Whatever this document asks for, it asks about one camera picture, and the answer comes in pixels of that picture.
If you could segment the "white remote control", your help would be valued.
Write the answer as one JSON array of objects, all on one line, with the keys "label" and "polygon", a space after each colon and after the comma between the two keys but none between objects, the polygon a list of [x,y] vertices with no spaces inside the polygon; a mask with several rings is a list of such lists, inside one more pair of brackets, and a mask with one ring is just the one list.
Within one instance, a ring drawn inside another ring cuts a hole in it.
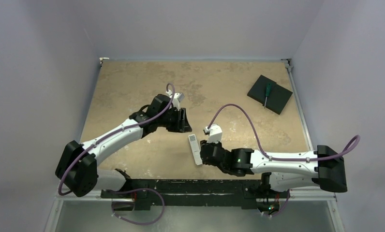
[{"label": "white remote control", "polygon": [[199,142],[197,140],[197,137],[195,134],[190,134],[188,136],[188,140],[189,140],[189,143],[190,143],[190,147],[191,147],[191,151],[192,151],[192,155],[193,155],[193,159],[194,159],[194,162],[197,166],[199,165],[202,165],[202,160],[201,160],[201,157],[200,157],[200,145],[199,145]]}]

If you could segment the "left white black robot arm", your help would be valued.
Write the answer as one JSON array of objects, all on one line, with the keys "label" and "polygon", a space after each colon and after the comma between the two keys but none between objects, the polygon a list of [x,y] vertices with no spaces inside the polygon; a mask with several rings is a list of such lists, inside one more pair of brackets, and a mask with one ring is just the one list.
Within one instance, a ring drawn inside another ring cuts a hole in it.
[{"label": "left white black robot arm", "polygon": [[170,90],[165,95],[158,94],[151,104],[141,107],[111,131],[87,142],[69,142],[55,170],[56,177],[60,179],[59,195],[64,194],[61,189],[66,186],[68,192],[77,197],[98,189],[111,190],[121,198],[129,196],[132,185],[124,171],[98,170],[98,166],[121,148],[146,137],[159,127],[168,132],[191,132],[186,109],[180,107],[183,99],[183,93],[172,93]]}]

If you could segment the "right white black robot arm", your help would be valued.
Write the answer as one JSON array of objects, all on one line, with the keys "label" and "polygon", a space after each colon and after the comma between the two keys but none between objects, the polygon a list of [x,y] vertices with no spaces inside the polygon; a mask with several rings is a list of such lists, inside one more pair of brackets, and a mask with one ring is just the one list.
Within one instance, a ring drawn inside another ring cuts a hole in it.
[{"label": "right white black robot arm", "polygon": [[236,148],[231,151],[221,143],[200,142],[200,157],[205,165],[212,165],[229,175],[243,177],[262,174],[267,179],[259,183],[260,193],[266,197],[288,189],[319,186],[334,193],[347,192],[344,158],[326,145],[317,150],[299,153],[263,155],[259,150]]}]

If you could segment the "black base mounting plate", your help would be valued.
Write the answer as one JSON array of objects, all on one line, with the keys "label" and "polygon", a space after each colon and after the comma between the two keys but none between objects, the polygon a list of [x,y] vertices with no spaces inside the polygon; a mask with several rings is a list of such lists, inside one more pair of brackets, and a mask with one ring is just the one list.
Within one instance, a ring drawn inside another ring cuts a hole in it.
[{"label": "black base mounting plate", "polygon": [[135,210],[149,210],[151,206],[240,207],[268,210],[278,208],[278,200],[290,195],[288,191],[271,189],[270,174],[261,179],[134,179],[128,175],[118,190],[102,190],[102,198],[131,199]]}]

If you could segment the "black foam block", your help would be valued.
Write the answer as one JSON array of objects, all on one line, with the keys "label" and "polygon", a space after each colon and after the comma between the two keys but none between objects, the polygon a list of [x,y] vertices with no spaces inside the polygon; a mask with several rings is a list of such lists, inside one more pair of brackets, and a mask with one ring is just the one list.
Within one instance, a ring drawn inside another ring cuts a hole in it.
[{"label": "black foam block", "polygon": [[277,82],[260,75],[250,88],[247,96],[280,115],[292,94],[292,91],[280,86]]}]

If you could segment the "green handled screwdriver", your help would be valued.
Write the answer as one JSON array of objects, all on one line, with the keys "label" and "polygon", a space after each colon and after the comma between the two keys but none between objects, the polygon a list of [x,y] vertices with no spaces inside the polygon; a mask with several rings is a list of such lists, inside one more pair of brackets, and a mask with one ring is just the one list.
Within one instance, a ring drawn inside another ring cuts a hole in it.
[{"label": "green handled screwdriver", "polygon": [[272,83],[267,83],[267,85],[266,85],[264,108],[266,108],[267,100],[268,100],[268,97],[270,96],[272,86],[273,86]]}]

